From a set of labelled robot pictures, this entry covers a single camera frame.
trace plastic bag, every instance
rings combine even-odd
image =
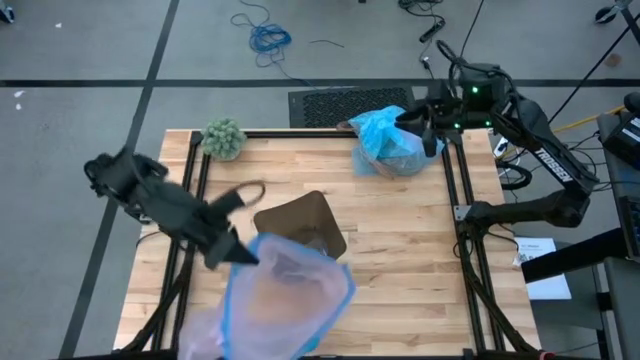
[[[348,267],[314,249],[263,233],[249,250],[260,264],[232,265],[218,308],[183,327],[180,360],[297,359],[317,347],[353,297]]]
[[[425,155],[422,139],[395,127],[396,117],[404,112],[392,105],[349,120],[360,139],[360,146],[352,153],[356,174],[411,176],[431,163],[433,158]],[[439,141],[437,153],[443,147]]]

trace concrete floor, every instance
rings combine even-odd
[[[281,79],[277,68],[258,69],[247,46],[248,29],[229,17],[258,9],[235,1],[173,0],[178,11],[158,79]],[[417,57],[418,36],[431,20],[412,17],[392,0],[259,0],[272,21],[293,37],[286,71],[295,77],[426,78]],[[169,0],[12,1],[17,22],[0,24],[1,80],[138,79],[147,77]],[[465,57],[500,63],[514,79],[580,79],[624,29],[622,19],[595,26],[594,13],[606,0],[487,0]],[[447,0],[435,8],[447,26],[437,38],[460,49],[477,0]],[[339,48],[309,41],[327,39]],[[615,50],[622,63],[601,67],[594,78],[640,78],[640,47],[631,35]],[[435,46],[426,53],[438,78],[448,64]],[[238,119],[244,127],[288,127],[287,92],[301,88],[157,88],[137,142],[155,156],[167,128],[200,128],[216,117]],[[20,98],[14,92],[26,90]],[[556,126],[608,110],[631,88],[586,88],[555,122]],[[142,88],[0,87],[0,203],[7,211],[0,253],[1,359],[57,357],[105,201],[97,199],[82,173],[83,163],[114,152],[127,139]],[[424,89],[416,88],[417,94]],[[571,88],[522,88],[553,113]],[[595,123],[562,133],[566,141],[595,131]],[[596,161],[602,154],[593,152]],[[524,165],[534,162],[524,158]],[[605,175],[606,168],[599,168]],[[520,199],[548,193],[550,181],[536,171]],[[594,195],[577,229],[542,223],[517,232],[578,242],[617,224],[610,193]],[[134,256],[139,226],[118,213],[91,302],[77,355],[111,350]],[[560,351],[594,341],[592,331],[538,324],[544,347]],[[598,356],[597,347],[574,355]]]

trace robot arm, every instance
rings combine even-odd
[[[398,117],[396,126],[422,137],[427,155],[435,154],[437,137],[460,141],[465,129],[493,127],[512,144],[531,152],[563,186],[546,197],[517,204],[491,205],[477,201],[466,209],[469,226],[487,229],[497,223],[540,221],[576,227],[589,205],[589,195],[599,183],[555,137],[540,106],[517,93],[498,65],[468,64],[442,41],[440,51],[451,62],[447,82],[429,89],[417,109]],[[457,79],[453,75],[459,72]],[[462,88],[457,96],[453,83]]]
[[[175,239],[194,243],[204,254],[205,265],[215,269],[222,261],[257,264],[256,259],[238,241],[238,234],[227,216],[246,206],[231,189],[212,203],[196,199],[178,184],[166,182],[167,168],[139,154],[122,149],[116,156],[101,154],[87,162],[84,172],[96,194],[116,201],[140,223],[156,222],[160,231]],[[264,195],[261,182],[258,185]]]

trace cardboard piece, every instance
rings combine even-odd
[[[347,250],[329,203],[320,191],[260,211],[253,221],[259,232],[286,237],[334,259]]]

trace wooden tabletop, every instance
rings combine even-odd
[[[170,180],[177,183],[182,180],[189,136],[190,130],[168,130],[160,153]],[[357,290],[315,353],[460,355],[462,348],[474,347],[473,335],[460,260],[452,251],[456,236],[442,161],[436,160],[413,177],[356,177],[351,163],[351,149],[356,145],[357,139],[249,139],[237,160],[211,164],[205,199],[212,200],[243,181],[267,182],[266,196],[258,205],[231,217],[240,238],[247,242],[256,235],[252,223],[256,212],[312,190],[325,194],[348,243],[339,261],[351,267]],[[486,131],[465,132],[464,146],[475,198],[504,202]],[[455,150],[451,151],[455,159]],[[193,192],[202,154],[196,159]],[[461,185],[458,194],[464,194]],[[145,227],[143,234],[154,230]],[[499,227],[491,230],[511,236]],[[484,241],[499,306],[524,338],[539,347],[522,272],[512,265],[514,245],[490,235]],[[139,246],[114,348],[131,341],[155,309],[168,248],[169,239],[162,234]],[[197,255],[187,321],[190,313],[218,304],[228,272],[228,265],[216,271],[206,269],[202,256]],[[484,307],[481,315],[491,348]],[[168,328],[172,318],[169,316]]]

